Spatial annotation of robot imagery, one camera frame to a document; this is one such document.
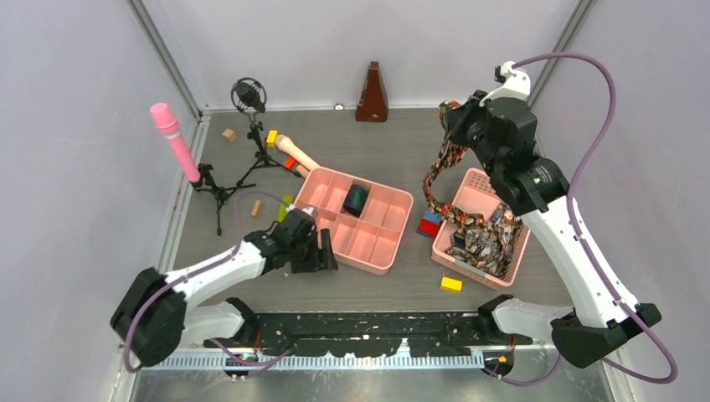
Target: pink basket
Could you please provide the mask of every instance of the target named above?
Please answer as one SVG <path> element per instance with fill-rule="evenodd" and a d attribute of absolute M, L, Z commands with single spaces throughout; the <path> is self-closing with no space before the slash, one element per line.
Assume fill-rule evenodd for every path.
<path fill-rule="evenodd" d="M 486 173 L 480 169 L 472 168 L 466 172 L 464 181 L 461 183 L 459 191 L 456 192 L 453 204 L 464 212 L 483 214 L 488 219 L 500 202 L 501 199 L 496 196 L 496 192 L 488 183 Z M 451 234 L 456 231 L 456 228 L 456 224 L 444 222 L 434 240 L 434 245 L 431 247 L 431 259 L 493 289 L 502 289 L 512 285 L 520 266 L 520 260 L 522 260 L 522 253 L 527 246 L 527 239 L 530 237 L 530 229 L 523 227 L 518 232 L 513 240 L 515 248 L 507 273 L 505 277 L 497 278 L 446 254 L 446 249 L 451 246 Z"/>
<path fill-rule="evenodd" d="M 353 184 L 369 191 L 360 218 L 342 209 Z M 297 208 L 316 207 L 316 227 L 330 229 L 336 260 L 375 275 L 386 274 L 394 264 L 413 203 L 406 191 L 326 167 L 308 174 L 295 201 Z"/>

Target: red block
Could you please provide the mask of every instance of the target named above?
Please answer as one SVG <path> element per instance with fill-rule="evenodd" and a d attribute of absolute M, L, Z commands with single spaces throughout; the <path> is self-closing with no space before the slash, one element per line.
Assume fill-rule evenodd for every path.
<path fill-rule="evenodd" d="M 292 157 L 289 157 L 286 159 L 286 162 L 284 162 L 284 166 L 286 166 L 287 169 L 293 168 L 293 165 L 296 164 L 296 160 Z"/>
<path fill-rule="evenodd" d="M 430 220 L 422 219 L 419 222 L 419 227 L 417 227 L 417 233 L 419 233 L 420 235 L 423 235 L 425 237 L 430 237 L 432 239 L 435 239 L 436 235 L 439 234 L 439 229 L 441 229 L 440 225 L 435 224 L 434 222 L 431 222 Z"/>

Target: black microphone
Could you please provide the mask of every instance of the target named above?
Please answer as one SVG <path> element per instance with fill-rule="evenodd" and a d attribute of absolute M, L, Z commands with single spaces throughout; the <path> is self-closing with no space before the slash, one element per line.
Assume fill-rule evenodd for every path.
<path fill-rule="evenodd" d="M 239 82 L 237 84 L 237 96 L 242 103 L 247 107 L 253 108 L 258 113 L 264 113 L 266 111 L 266 106 L 264 106 L 264 102 L 261 101 L 259 91 L 257 91 L 254 86 L 245 82 Z"/>

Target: tripod stand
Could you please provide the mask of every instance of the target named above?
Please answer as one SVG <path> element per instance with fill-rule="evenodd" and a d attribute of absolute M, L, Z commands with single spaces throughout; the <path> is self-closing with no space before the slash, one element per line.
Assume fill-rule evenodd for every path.
<path fill-rule="evenodd" d="M 227 200 L 229 197 L 232 196 L 232 194 L 236 193 L 237 190 L 240 188 L 249 188 L 249 187 L 254 187 L 256 184 L 247 184 L 243 186 L 241 184 L 241 180 L 239 183 L 237 183 L 236 186 L 234 187 L 220 187 L 217 185 L 217 183 L 214 182 L 214 178 L 212 177 L 212 173 L 210 172 L 213 170 L 212 165 L 207 164 L 207 163 L 200 163 L 198 165 L 198 171 L 200 172 L 200 181 L 198 183 L 194 183 L 193 187 L 195 188 L 195 191 L 198 193 L 210 193 L 214 196 L 214 199 L 217 201 L 217 236 L 222 235 L 222 222 L 219 217 L 219 211 L 222 210 L 222 207 L 227 203 Z M 209 188 L 202 188 L 202 185 L 209 186 Z"/>
<path fill-rule="evenodd" d="M 261 121 L 257 122 L 256 121 L 256 116 L 254 114 L 249 114 L 249 134 L 247 134 L 247 138 L 250 140 L 254 140 L 256 142 L 256 146 L 259 148 L 259 151 L 257 151 L 254 156 L 256 157 L 256 162 L 254 162 L 253 165 L 249 168 L 249 170 L 242 176 L 242 178 L 237 181 L 237 187 L 251 187 L 255 186 L 255 184 L 249 184 L 247 186 L 242 186 L 242 183 L 244 183 L 244 180 L 249 176 L 249 173 L 256 169 L 261 169 L 261 168 L 284 168 L 287 172 L 292 173 L 294 176 L 299 178 L 301 175 L 298 172 L 291 171 L 288 167 L 284 166 L 281 163 L 278 163 L 277 161 L 274 160 L 274 158 L 271 157 L 266 152 L 266 148 L 264 147 L 264 143 L 261 141 L 261 134 L 259 131 L 264 130 L 264 125 L 261 124 Z"/>

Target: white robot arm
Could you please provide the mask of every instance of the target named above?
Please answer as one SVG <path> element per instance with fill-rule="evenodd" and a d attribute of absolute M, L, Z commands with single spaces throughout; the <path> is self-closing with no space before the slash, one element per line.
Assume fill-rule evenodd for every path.
<path fill-rule="evenodd" d="M 297 209 L 291 205 L 287 211 L 284 220 L 270 233 L 257 230 L 247 234 L 236 254 L 229 249 L 166 276 L 152 268 L 138 274 L 111 318 L 111 327 L 124 340 L 143 303 L 161 287 L 179 281 L 150 306 L 137 325 L 131 350 L 143 366 L 158 364 L 176 348 L 201 344 L 206 339 L 235 338 L 245 343 L 253 339 L 258 330 L 257 316 L 239 298 L 200 307 L 211 296 L 231 286 L 279 269 L 286 263 L 291 263 L 294 274 L 337 270 L 330 232 L 321 230 L 319 236 L 315 209 Z M 200 275 L 189 275 L 221 260 L 224 262 Z"/>
<path fill-rule="evenodd" d="M 553 161 L 535 153 L 537 117 L 526 103 L 530 78 L 508 61 L 496 68 L 502 85 L 477 91 L 449 121 L 451 141 L 470 147 L 491 178 L 491 186 L 521 217 L 547 251 L 567 287 L 573 307 L 548 307 L 501 296 L 479 309 L 491 332 L 518 333 L 554 343 L 573 365 L 587 367 L 641 332 L 623 302 L 648 324 L 661 320 L 652 304 L 639 304 L 621 283 L 589 234 L 579 225 L 602 271 L 620 293 L 610 294 L 592 266 L 570 222 L 568 183 Z M 579 217 L 577 203 L 574 211 Z"/>

